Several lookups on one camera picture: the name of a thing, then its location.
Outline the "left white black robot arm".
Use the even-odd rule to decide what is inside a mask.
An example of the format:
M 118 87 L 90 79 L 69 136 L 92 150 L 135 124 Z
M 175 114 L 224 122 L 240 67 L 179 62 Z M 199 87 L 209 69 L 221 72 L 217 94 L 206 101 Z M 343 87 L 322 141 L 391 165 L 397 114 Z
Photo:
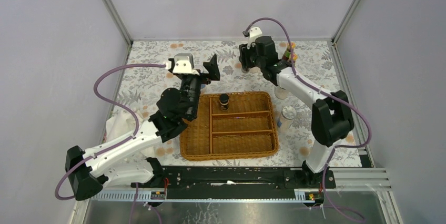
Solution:
M 135 128 L 123 135 L 88 149 L 74 146 L 66 154 L 66 173 L 55 189 L 59 200 L 89 199 L 104 188 L 116 185 L 147 184 L 156 188 L 163 182 L 164 170 L 155 157 L 148 157 L 141 164 L 124 163 L 124 159 L 144 149 L 167 142 L 185 131 L 188 122 L 197 118 L 201 86 L 220 80 L 217 55 L 203 63 L 206 72 L 194 68 L 192 54 L 180 53 L 163 64 L 129 64 L 113 68 L 100 76 L 94 84 L 95 95 L 118 106 L 135 120 Z M 148 120 L 139 121 L 136 113 L 127 106 L 108 99 L 98 92 L 98 86 L 109 75 L 128 68 L 164 68 L 177 76 L 180 88 L 165 89 L 156 103 L 158 110 Z M 59 194 L 62 183 L 68 179 L 72 197 Z

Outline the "small dark spice jar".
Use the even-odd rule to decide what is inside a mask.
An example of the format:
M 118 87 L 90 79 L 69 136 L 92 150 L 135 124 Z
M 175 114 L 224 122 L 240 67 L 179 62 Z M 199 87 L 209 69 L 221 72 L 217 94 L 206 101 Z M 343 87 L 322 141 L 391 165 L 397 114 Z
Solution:
M 229 95 L 226 93 L 221 94 L 219 96 L 219 103 L 221 110 L 227 111 L 229 108 Z

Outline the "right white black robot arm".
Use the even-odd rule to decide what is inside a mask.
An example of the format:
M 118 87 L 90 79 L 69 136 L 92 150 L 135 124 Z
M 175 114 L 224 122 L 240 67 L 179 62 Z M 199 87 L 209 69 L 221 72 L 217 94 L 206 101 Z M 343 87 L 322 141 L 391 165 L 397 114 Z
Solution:
M 280 59 L 270 36 L 239 45 L 243 70 L 260 68 L 263 77 L 293 94 L 311 109 L 311 132 L 315 138 L 312 150 L 302 167 L 302 183 L 315 188 L 322 182 L 322 171 L 332 150 L 354 129 L 352 112 L 345 92 L 329 93 L 297 74 L 291 62 Z

